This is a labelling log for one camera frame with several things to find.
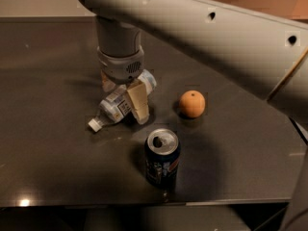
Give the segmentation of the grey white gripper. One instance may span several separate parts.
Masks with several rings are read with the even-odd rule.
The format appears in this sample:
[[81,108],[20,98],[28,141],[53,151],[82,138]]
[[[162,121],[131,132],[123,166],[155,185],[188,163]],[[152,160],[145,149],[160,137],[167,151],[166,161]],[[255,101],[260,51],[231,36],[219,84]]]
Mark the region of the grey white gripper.
[[[140,46],[138,51],[127,57],[112,57],[97,49],[100,64],[102,89],[112,91],[116,84],[127,84],[138,78],[144,70],[144,52]],[[132,113],[137,123],[145,124],[149,119],[148,99],[145,83],[135,79],[127,86],[127,94],[131,102]]]

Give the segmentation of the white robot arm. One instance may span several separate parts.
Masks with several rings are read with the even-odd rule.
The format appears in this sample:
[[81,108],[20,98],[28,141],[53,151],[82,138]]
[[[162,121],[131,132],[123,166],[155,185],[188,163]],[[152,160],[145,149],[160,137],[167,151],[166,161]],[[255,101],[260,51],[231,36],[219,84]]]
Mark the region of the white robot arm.
[[212,0],[78,0],[96,16],[98,56],[114,82],[141,52],[139,32],[211,67],[308,129],[308,25]]

